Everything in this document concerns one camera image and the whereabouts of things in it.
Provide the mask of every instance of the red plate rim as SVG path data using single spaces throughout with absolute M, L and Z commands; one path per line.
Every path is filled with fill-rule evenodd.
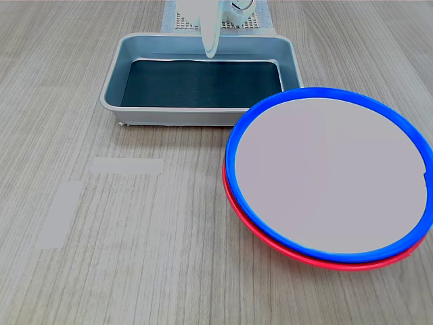
M 248 227 L 248 229 L 250 229 L 263 242 L 265 242 L 266 244 L 268 244 L 270 247 L 274 248 L 276 251 L 280 252 L 281 254 L 284 254 L 299 262 L 303 262 L 305 264 L 309 264 L 312 266 L 321 267 L 324 269 L 332 269 L 336 271 L 346 271 L 346 272 L 359 272 L 359 271 L 370 271 L 373 269 L 379 269 L 397 263 L 409 257 L 411 253 L 418 248 L 418 246 L 422 243 L 423 239 L 425 238 L 423 237 L 419 242 L 417 242 L 411 248 L 407 249 L 404 252 L 401 252 L 400 254 L 397 254 L 393 257 L 389 257 L 387 259 L 381 259 L 379 261 L 374 261 L 369 263 L 336 263 L 336 262 L 315 259 L 300 254 L 296 251 L 293 251 L 292 249 L 289 249 L 281 245 L 280 243 L 276 242 L 274 239 L 268 237 L 251 221 L 250 218 L 248 218 L 245 215 L 245 213 L 242 211 L 239 204 L 236 202 L 235 198 L 231 193 L 231 189 L 225 172 L 225 163 L 223 163 L 223 184 L 224 184 L 225 193 L 227 195 L 227 198 L 229 199 L 231 207 L 234 209 L 234 211 L 236 212 L 237 216 L 241 219 L 241 221 Z

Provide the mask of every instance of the metal tray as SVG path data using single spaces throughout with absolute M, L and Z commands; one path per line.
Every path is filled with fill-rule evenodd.
M 188 62 L 193 69 L 179 68 Z M 262 87 L 272 82 L 273 88 Z M 120 40 L 100 101 L 126 125 L 233 126 L 252 98 L 299 87 L 293 47 L 285 37 L 221 35 L 215 57 L 208 59 L 200 35 L 134 33 Z

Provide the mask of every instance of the wooden table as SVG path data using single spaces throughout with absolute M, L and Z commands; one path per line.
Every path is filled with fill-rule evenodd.
M 369 95 L 433 144 L 433 3 L 272 1 L 306 86 Z M 0 324 L 433 324 L 433 236 L 345 274 L 292 261 L 231 210 L 228 128 L 121 127 L 99 104 L 119 38 L 163 1 L 0 2 Z M 95 157 L 161 158 L 152 175 Z M 36 249 L 62 182 L 83 183 L 64 246 Z

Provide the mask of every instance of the stacked plates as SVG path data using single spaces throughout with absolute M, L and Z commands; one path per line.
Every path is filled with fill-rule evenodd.
M 223 181 L 239 218 L 301 262 L 345 271 L 408 257 L 433 224 L 433 152 L 387 106 L 301 88 L 268 97 L 233 128 Z

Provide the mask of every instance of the black tray bottom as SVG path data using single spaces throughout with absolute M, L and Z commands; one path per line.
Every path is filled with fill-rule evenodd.
M 250 108 L 281 92 L 272 62 L 135 61 L 122 107 Z

